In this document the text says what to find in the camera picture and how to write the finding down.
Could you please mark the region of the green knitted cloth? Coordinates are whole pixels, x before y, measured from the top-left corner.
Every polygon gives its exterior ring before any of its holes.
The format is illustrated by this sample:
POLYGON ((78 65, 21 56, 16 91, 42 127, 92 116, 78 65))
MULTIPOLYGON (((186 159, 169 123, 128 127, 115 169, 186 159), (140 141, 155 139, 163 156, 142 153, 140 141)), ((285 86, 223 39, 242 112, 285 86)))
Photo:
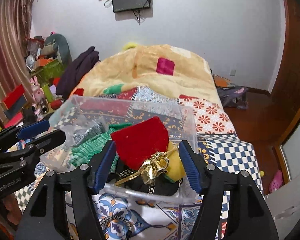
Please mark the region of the green knitted cloth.
POLYGON ((111 124, 108 128, 97 122, 93 127, 84 129, 83 132, 74 134, 74 146, 71 147, 70 163, 75 167, 88 163, 93 155, 102 151, 108 140, 111 140, 111 134, 132 126, 131 123, 111 124))

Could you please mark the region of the yellow felt pouch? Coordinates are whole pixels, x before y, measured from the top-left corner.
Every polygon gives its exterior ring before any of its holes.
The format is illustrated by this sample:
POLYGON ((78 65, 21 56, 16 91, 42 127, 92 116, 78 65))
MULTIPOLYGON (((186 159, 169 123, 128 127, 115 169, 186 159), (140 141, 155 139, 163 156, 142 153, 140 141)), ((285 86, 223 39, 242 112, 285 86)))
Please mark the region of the yellow felt pouch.
POLYGON ((186 176, 186 172, 179 157, 178 144, 174 144, 171 141, 168 143, 166 158, 168 159, 168 167, 164 177, 172 183, 183 179, 186 176))

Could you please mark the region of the red velvet pouch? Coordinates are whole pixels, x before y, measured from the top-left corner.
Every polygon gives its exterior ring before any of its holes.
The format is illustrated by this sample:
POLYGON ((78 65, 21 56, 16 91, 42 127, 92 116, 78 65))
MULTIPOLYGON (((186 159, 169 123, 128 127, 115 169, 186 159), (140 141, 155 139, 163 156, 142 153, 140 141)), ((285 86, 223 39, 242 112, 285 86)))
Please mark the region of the red velvet pouch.
POLYGON ((118 130, 111 138, 121 161, 133 170, 156 152, 165 152, 169 143, 168 131, 157 116, 118 130))

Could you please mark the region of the gold ribbon pouch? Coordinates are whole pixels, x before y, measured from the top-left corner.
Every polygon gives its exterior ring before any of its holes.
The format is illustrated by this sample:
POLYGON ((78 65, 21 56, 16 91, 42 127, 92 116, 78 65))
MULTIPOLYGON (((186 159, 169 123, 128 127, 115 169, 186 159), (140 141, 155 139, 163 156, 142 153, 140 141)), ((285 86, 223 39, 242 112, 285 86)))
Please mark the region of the gold ribbon pouch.
POLYGON ((166 152, 156 152, 150 158, 146 159, 134 174, 118 180, 114 185, 119 186, 137 177, 141 177, 145 185, 152 184, 159 175, 165 173, 167 167, 168 159, 166 158, 166 152))

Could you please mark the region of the clear plastic storage box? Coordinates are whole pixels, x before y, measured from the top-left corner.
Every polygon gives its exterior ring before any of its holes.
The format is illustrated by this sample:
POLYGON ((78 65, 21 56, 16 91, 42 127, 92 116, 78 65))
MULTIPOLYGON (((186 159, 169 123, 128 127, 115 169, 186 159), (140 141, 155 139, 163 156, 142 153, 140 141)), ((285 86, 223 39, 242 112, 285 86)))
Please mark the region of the clear plastic storage box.
POLYGON ((104 126, 106 133, 97 135, 99 143, 93 150, 98 152, 111 139, 111 133, 137 125, 152 117, 158 117, 167 129, 169 140, 176 144, 187 140, 197 147, 196 124, 193 110, 178 103, 156 103, 110 98, 71 96, 49 118, 50 131, 61 129, 66 140, 61 146, 43 154, 41 162, 58 173, 70 172, 86 158, 72 156, 75 137, 93 126, 104 126))

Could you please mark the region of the red gift box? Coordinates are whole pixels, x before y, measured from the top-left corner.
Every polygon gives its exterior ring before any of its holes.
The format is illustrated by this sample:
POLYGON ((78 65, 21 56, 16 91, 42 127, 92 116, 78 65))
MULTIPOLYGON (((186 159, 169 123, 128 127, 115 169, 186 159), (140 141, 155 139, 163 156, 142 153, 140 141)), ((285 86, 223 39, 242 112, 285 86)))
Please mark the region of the red gift box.
POLYGON ((9 92, 1 101, 1 106, 4 110, 9 110, 23 96, 25 89, 23 85, 18 85, 15 89, 9 92))

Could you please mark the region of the pink slipper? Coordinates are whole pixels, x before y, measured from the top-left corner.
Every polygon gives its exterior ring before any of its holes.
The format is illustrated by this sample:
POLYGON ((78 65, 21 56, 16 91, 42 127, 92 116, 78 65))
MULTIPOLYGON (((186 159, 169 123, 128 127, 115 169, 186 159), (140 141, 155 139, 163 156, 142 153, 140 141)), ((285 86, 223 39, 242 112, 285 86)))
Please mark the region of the pink slipper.
POLYGON ((283 175, 281 170, 277 170, 269 184, 269 193, 273 193, 283 185, 283 175))

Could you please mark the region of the pink rabbit toy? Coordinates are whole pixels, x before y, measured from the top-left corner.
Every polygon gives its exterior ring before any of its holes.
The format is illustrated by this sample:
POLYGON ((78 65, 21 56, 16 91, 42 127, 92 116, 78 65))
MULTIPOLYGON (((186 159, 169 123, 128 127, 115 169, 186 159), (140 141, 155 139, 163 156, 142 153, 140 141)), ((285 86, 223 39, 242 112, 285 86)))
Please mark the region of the pink rabbit toy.
POLYGON ((45 99, 43 89, 41 88, 36 76, 30 78, 30 83, 33 100, 38 105, 42 99, 45 99))

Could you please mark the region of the green bottle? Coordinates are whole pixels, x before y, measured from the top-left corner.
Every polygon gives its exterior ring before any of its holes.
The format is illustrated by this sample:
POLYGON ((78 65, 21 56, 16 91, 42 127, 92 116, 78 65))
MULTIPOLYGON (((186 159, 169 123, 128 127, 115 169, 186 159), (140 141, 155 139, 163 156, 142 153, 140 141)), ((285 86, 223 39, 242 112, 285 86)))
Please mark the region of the green bottle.
POLYGON ((53 102, 55 100, 50 88, 49 88, 49 85, 47 83, 43 84, 42 85, 42 90, 45 94, 45 97, 46 99, 48 100, 49 103, 53 102))

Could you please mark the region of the patchwork patterned bed sheet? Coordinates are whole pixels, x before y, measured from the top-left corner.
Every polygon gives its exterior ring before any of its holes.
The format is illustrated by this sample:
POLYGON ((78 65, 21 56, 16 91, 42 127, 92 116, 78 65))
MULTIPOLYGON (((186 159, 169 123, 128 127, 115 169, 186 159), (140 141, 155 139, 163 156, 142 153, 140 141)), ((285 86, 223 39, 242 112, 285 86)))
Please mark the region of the patchwork patterned bed sheet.
MULTIPOLYGON (((166 126, 171 141, 181 140, 186 125, 194 122, 198 153, 208 164, 224 172, 248 171, 259 189, 262 181, 254 147, 240 140, 225 111, 216 103, 182 95, 178 99, 160 95, 148 87, 135 87, 120 94, 93 99, 71 97, 49 121, 54 129, 103 117, 110 124, 137 124, 158 116, 166 126)), ((198 215, 202 198, 186 204, 159 202, 151 204, 132 197, 101 191, 93 196, 99 219, 119 215, 134 228, 135 239, 188 239, 198 215)))

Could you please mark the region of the green storage box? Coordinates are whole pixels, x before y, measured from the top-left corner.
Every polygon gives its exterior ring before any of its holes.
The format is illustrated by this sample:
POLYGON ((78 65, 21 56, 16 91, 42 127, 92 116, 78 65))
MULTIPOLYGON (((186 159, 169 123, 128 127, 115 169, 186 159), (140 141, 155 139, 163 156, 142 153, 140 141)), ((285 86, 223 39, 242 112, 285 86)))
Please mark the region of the green storage box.
POLYGON ((51 85, 50 79, 61 77, 65 71, 65 65, 61 64, 57 59, 49 62, 43 67, 37 68, 31 73, 31 77, 36 76, 37 81, 41 84, 51 85))

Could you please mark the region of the dark purple garment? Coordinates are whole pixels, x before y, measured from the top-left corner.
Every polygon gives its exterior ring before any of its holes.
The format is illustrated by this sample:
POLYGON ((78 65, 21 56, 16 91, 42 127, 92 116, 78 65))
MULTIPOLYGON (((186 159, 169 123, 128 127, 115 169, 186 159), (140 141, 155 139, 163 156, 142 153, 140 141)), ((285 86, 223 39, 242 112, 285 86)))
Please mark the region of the dark purple garment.
POLYGON ((56 95, 67 99, 82 77, 99 61, 99 52, 95 50, 94 46, 90 46, 66 67, 56 86, 56 95))

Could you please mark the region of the grey plush toy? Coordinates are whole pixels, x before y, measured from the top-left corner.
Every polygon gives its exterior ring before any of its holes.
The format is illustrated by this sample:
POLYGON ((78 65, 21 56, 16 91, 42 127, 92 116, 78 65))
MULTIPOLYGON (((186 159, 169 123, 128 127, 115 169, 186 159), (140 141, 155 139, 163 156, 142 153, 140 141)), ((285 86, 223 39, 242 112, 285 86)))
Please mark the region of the grey plush toy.
POLYGON ((71 62, 70 48, 66 38, 61 34, 52 34, 44 41, 42 56, 55 55, 59 63, 67 66, 71 62))

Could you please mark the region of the striped red gold curtain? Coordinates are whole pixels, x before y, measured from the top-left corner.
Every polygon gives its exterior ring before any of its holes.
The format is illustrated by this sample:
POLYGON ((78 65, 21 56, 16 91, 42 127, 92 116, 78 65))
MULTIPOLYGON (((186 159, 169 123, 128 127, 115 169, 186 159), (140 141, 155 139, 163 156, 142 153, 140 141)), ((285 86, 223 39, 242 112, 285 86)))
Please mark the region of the striped red gold curtain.
POLYGON ((26 67, 32 0, 0 0, 0 126, 6 115, 1 101, 18 85, 31 101, 30 74, 26 67))

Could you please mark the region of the grey purple backpack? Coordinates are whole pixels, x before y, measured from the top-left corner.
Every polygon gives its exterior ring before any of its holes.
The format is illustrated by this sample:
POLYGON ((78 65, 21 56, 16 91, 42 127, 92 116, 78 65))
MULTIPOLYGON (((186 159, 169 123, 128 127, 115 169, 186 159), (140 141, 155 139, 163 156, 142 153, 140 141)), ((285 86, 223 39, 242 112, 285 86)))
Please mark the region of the grey purple backpack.
POLYGON ((222 106, 237 109, 248 109, 247 87, 217 87, 218 96, 222 106))

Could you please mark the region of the wooden door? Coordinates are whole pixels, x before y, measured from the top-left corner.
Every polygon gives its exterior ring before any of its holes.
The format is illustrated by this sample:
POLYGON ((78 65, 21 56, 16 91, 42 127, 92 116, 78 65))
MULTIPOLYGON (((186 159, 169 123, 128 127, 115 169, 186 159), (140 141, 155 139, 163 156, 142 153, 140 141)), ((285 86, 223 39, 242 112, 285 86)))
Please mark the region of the wooden door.
POLYGON ((300 4, 283 0, 286 17, 285 42, 271 99, 279 108, 271 146, 284 144, 300 123, 300 4))

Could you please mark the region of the orange notebook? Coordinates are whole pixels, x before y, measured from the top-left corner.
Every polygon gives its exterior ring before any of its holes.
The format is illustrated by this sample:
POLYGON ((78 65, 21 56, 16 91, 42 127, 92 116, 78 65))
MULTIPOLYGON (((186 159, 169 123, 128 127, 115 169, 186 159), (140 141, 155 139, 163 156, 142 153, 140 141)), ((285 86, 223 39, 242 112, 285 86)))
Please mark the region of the orange notebook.
POLYGON ((221 77, 219 75, 213 74, 212 77, 213 77, 215 86, 218 87, 218 88, 232 88, 232 87, 236 86, 229 79, 226 79, 226 78, 221 77))

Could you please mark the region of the beige plush blanket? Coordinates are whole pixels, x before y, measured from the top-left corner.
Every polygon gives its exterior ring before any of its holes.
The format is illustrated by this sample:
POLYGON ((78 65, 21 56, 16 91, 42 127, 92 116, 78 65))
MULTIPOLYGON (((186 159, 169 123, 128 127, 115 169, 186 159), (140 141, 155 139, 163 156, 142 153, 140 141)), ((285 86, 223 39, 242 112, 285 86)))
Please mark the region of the beige plush blanket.
POLYGON ((110 56, 95 64, 77 88, 84 96, 98 96, 114 86, 122 90, 146 86, 169 98, 185 95, 221 103, 207 61, 167 44, 138 45, 110 56))

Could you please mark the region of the wall power outlet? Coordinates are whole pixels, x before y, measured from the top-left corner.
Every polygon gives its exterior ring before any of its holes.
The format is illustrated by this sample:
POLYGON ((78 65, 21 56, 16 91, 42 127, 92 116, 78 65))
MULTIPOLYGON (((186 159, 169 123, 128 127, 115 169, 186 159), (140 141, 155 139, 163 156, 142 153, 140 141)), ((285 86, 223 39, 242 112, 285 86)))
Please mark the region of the wall power outlet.
POLYGON ((231 71, 230 71, 230 76, 235 76, 236 75, 236 70, 235 69, 232 69, 231 71))

